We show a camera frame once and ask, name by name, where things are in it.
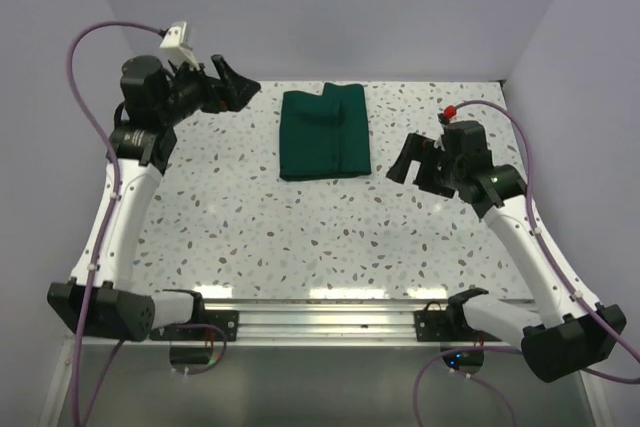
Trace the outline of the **green surgical cloth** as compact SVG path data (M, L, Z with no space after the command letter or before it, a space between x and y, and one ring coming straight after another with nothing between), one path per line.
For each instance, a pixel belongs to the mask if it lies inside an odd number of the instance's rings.
M367 176L372 172L364 86L325 83L322 93L283 94L279 175L303 182Z

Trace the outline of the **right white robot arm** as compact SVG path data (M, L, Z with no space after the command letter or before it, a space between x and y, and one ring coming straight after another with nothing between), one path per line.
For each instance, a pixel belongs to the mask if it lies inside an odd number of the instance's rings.
M624 313L603 305L581 281L566 286L575 271L563 256L548 259L557 246L542 224L529 226L534 217L526 184L515 167L494 164L483 129L447 130L438 140L409 134L388 178L404 183L412 163L419 165L414 183L420 190L472 206L505 247L537 307L530 312L475 287L451 296L440 320L426 313L417 319L435 328L439 339L472 339L481 332L497 338L521 352L547 383L606 360L626 326Z

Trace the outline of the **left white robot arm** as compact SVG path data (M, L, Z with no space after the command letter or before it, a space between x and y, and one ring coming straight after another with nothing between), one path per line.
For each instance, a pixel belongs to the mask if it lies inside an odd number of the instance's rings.
M122 67L123 102L109 135L105 185L88 241L66 282L51 283L47 301L78 337L140 342L173 326L185 339L208 326L200 293L166 289L137 293L133 262L147 210L177 143L176 126L196 112L239 112L260 91L259 82L238 74L223 56L203 65L165 66L137 56Z

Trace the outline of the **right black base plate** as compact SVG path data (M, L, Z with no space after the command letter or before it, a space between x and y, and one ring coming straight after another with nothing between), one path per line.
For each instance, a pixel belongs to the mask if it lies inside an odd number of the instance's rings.
M418 342L475 342L484 334L466 322L462 308L429 301L413 312L414 330Z

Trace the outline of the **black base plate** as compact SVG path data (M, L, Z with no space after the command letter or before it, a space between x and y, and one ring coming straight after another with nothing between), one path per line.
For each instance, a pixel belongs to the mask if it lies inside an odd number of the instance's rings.
M204 310L194 320L187 322L188 327L168 326L153 330L150 334L152 341L204 341L205 339L221 341L226 335L228 342L235 342L240 325L237 310Z
M414 330L418 342L475 342L484 334L466 322L462 308L429 301L413 312Z

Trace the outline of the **aluminium mounting rail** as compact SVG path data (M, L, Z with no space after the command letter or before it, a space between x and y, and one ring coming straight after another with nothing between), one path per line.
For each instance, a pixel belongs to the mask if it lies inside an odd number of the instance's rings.
M413 312L429 301L208 299L206 310L237 310L240 325L233 346L242 347L413 347Z

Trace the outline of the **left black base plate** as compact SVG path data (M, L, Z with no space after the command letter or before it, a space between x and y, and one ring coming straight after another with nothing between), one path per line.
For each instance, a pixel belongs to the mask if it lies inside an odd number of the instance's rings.
M194 320L187 322L188 327L168 326L153 330L150 334L152 341L204 341L205 339L221 341L226 335L228 342L235 342L240 325L237 310L204 310Z

